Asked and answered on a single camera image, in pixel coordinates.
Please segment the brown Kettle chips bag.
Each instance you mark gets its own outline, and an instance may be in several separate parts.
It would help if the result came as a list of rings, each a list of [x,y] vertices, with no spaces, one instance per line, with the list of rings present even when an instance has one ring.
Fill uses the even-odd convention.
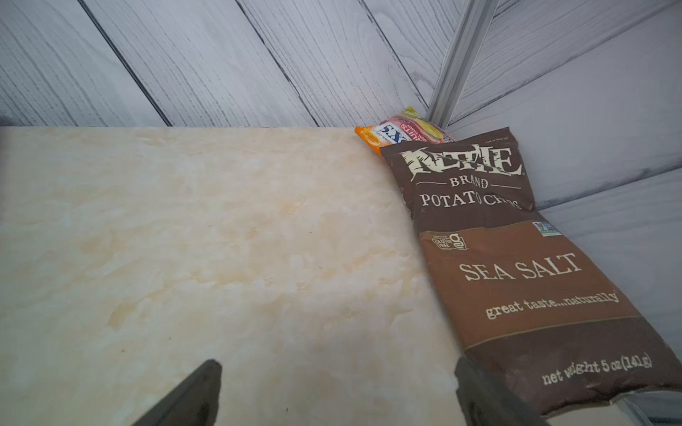
[[[672,349],[537,210],[511,131],[404,141],[381,155],[465,355],[532,409],[680,389]]]

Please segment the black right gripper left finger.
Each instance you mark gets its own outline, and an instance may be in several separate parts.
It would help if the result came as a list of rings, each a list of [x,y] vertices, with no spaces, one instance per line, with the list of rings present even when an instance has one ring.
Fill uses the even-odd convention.
[[[133,425],[214,425],[220,408],[221,374],[222,365],[206,360]]]

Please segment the orange pink snack packet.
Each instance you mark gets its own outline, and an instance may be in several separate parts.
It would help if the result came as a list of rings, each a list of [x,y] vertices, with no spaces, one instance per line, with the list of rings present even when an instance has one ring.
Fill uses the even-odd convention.
[[[356,127],[354,131],[379,157],[382,156],[383,147],[407,141],[421,141],[435,145],[455,141],[449,133],[424,120],[414,108],[405,108],[399,115],[390,117],[381,124]]]

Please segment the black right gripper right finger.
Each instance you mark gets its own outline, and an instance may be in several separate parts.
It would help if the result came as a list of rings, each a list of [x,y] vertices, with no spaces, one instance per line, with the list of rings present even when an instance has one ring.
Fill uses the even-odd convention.
[[[488,369],[467,356],[458,360],[455,376],[458,379],[456,395],[467,425],[548,425]]]

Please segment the right aluminium frame post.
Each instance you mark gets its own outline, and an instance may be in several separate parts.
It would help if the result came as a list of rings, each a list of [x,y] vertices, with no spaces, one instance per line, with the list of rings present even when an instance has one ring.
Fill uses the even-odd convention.
[[[498,0],[468,1],[440,69],[426,120],[445,129],[465,88],[499,5]]]

